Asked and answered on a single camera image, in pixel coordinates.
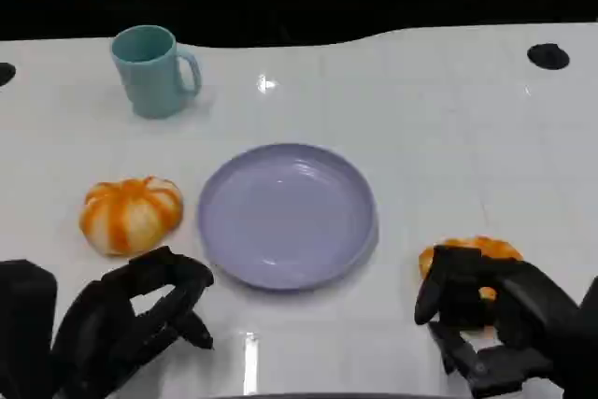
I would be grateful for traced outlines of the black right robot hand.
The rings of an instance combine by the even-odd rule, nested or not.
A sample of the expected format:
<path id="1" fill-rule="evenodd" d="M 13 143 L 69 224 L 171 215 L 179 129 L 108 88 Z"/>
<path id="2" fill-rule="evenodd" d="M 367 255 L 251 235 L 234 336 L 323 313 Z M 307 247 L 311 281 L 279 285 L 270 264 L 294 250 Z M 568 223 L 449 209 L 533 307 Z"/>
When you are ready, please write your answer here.
<path id="1" fill-rule="evenodd" d="M 480 249 L 436 246 L 414 321 L 428 326 L 447 374 L 458 372 L 476 398 L 519 392 L 531 378 L 559 387 L 559 359 L 575 301 L 533 264 Z"/>

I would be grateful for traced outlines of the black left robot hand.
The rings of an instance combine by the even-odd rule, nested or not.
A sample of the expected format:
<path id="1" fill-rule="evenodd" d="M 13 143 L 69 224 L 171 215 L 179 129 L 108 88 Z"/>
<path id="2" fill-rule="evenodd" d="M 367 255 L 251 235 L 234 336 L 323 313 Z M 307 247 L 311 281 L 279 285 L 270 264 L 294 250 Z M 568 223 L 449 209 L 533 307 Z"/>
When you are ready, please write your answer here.
<path id="1" fill-rule="evenodd" d="M 194 307 L 214 282 L 200 262 L 167 246 L 90 282 L 68 308 L 51 349 L 61 398 L 106 398 L 182 338 L 212 349 Z"/>

